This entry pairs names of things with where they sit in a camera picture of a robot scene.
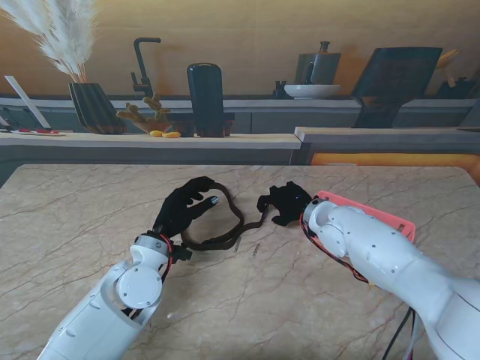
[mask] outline robotic arm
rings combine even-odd
[[[216,196],[202,200],[210,188],[206,177],[190,180],[163,202],[153,231],[130,247],[131,261],[115,264],[60,322],[40,360],[119,360],[157,310],[163,282],[176,260],[191,252],[169,237],[187,229],[193,219],[213,207]],[[163,275],[159,269],[164,268]]]
[[[160,304],[158,268],[169,262],[169,241],[139,236],[130,247],[132,262],[115,264],[101,278],[60,322],[39,359],[120,359]]]
[[[455,277],[360,208],[314,199],[303,221],[322,246],[421,317],[439,359],[480,359],[480,283]]]

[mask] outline white bowl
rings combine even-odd
[[[295,99],[325,99],[340,90],[340,85],[285,85],[285,92]]]

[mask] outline orange panel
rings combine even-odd
[[[311,165],[355,164],[387,167],[461,167],[480,185],[480,156],[474,154],[316,153]]]

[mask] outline striped vase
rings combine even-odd
[[[123,134],[127,127],[116,117],[116,111],[100,84],[68,85],[80,124],[95,134]]]

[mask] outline white robotic arm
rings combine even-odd
[[[360,208],[315,199],[304,222],[327,251],[349,257],[356,271],[418,313],[439,359],[480,359],[477,280],[455,277]]]
[[[158,269],[170,257],[169,245],[149,235],[139,236],[130,252],[132,262],[114,265],[63,319],[40,360],[122,358],[160,303]]]

